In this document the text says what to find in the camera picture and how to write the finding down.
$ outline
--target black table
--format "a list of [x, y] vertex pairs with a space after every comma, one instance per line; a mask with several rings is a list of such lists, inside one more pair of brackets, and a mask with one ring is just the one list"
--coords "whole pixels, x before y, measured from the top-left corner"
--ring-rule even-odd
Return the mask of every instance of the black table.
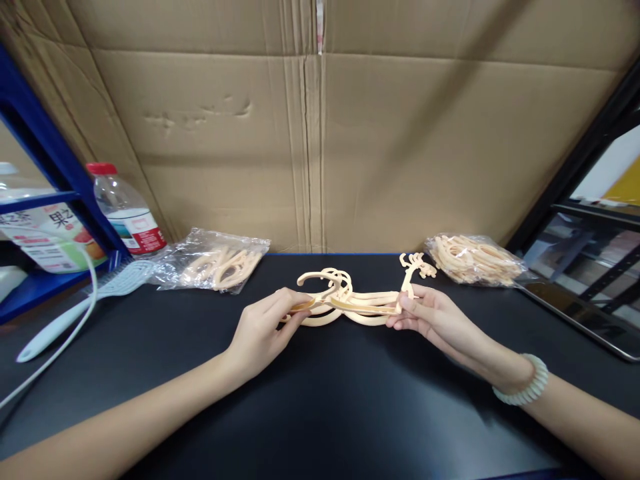
[[[0, 411], [0, 459], [222, 352], [244, 306], [325, 267], [348, 271], [361, 292], [397, 290], [404, 272], [392, 255], [274, 255], [237, 297], [145, 285], [103, 300], [67, 352]], [[640, 367], [521, 293], [462, 287], [441, 273], [414, 281], [446, 292], [496, 340], [640, 416]], [[13, 358], [68, 303], [0, 338], [0, 396], [44, 361]], [[189, 422], [127, 478], [478, 479], [560, 466], [584, 475], [560, 442], [421, 336], [342, 317], [300, 328], [258, 378]]]

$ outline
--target red bottle cap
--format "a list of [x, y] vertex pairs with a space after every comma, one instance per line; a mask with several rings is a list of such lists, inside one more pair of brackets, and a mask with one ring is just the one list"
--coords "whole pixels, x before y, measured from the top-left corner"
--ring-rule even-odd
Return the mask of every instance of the red bottle cap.
[[117, 175], [118, 170], [112, 163], [88, 163], [87, 170], [94, 175]]

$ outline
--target bottle label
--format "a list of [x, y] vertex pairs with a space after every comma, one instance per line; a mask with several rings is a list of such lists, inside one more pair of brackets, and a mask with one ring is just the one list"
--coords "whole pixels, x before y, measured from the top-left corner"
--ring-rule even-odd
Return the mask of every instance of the bottle label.
[[[3, 229], [3, 226], [36, 228], [43, 232]], [[66, 203], [0, 215], [0, 231], [20, 246], [44, 270], [51, 273], [81, 271], [86, 270], [88, 266], [74, 244], [64, 242], [58, 236], [48, 235], [47, 232], [56, 232], [69, 241], [84, 244], [94, 265], [106, 259], [100, 246]]]
[[142, 255], [164, 248], [167, 244], [150, 212], [133, 217], [109, 218], [132, 255]]

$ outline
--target cable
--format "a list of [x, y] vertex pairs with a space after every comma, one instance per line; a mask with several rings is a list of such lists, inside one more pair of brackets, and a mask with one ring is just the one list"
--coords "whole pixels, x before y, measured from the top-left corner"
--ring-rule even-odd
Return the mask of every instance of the cable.
[[16, 390], [12, 391], [7, 396], [7, 398], [5, 398], [4, 400], [2, 400], [2, 402], [0, 402], [0, 409], [2, 409], [6, 404], [8, 404], [11, 400], [13, 400], [20, 392], [22, 392], [22, 390], [27, 388], [27, 386], [32, 381], [34, 381], [36, 378], [38, 378], [40, 376], [40, 374], [42, 374], [42, 372], [44, 372], [44, 370], [46, 370], [50, 366], [50, 364], [52, 364], [56, 360], [56, 358], [58, 358], [62, 354], [62, 352], [64, 352], [64, 350], [69, 346], [69, 344], [76, 337], [78, 332], [80, 332], [80, 329], [84, 326], [85, 322], [88, 320], [88, 318], [91, 315], [91, 312], [93, 312], [93, 308], [95, 307], [95, 304], [96, 304], [96, 302], [98, 300], [98, 278], [97, 278], [97, 276], [95, 274], [95, 267], [93, 266], [93, 260], [90, 258], [89, 254], [87, 253], [87, 250], [86, 250], [86, 248], [85, 248], [85, 246], [83, 244], [75, 242], [75, 241], [72, 241], [72, 240], [69, 240], [67, 238], [64, 238], [62, 235], [59, 235], [59, 234], [53, 233], [53, 232], [49, 232], [49, 231], [46, 231], [46, 230], [40, 230], [40, 229], [35, 229], [35, 228], [30, 228], [30, 227], [14, 227], [14, 226], [2, 225], [2, 230], [4, 230], [4, 229], [30, 230], [30, 231], [38, 232], [40, 234], [45, 233], [47, 235], [50, 235], [52, 237], [58, 237], [59, 239], [62, 239], [65, 242], [69, 242], [69, 243], [72, 243], [73, 245], [75, 245], [76, 248], [78, 248], [78, 250], [80, 251], [80, 253], [82, 253], [82, 255], [84, 256], [84, 258], [85, 258], [85, 260], [87, 262], [87, 266], [88, 266], [89, 272], [91, 274], [91, 284], [93, 286], [93, 291], [91, 292], [91, 296], [90, 296], [91, 303], [89, 304], [89, 308], [85, 312], [85, 316], [82, 317], [82, 320], [80, 320], [80, 322], [78, 323], [76, 328], [73, 329], [73, 331], [69, 335], [69, 338], [67, 338], [67, 340], [62, 345], [60, 345], [60, 348], [58, 348], [58, 350], [55, 351], [55, 353], [49, 358], [49, 360], [44, 362], [42, 364], [42, 366], [40, 366], [40, 368], [38, 368], [38, 370], [33, 372], [33, 374], [28, 379], [26, 379], [24, 382], [22, 382], [22, 384], [18, 388], [16, 388]]

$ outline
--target beaded bracelet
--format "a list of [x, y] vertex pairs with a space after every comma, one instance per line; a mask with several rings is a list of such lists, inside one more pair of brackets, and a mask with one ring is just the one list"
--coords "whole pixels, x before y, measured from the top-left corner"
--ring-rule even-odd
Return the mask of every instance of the beaded bracelet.
[[514, 405], [516, 407], [526, 405], [538, 399], [538, 397], [542, 395], [542, 392], [544, 392], [545, 387], [547, 386], [547, 380], [549, 379], [549, 370], [542, 360], [535, 355], [530, 355], [528, 353], [523, 353], [522, 356], [527, 360], [530, 360], [535, 368], [533, 380], [531, 380], [531, 383], [527, 388], [513, 395], [505, 395], [496, 387], [493, 388], [493, 392], [499, 400], [503, 401], [507, 405]]

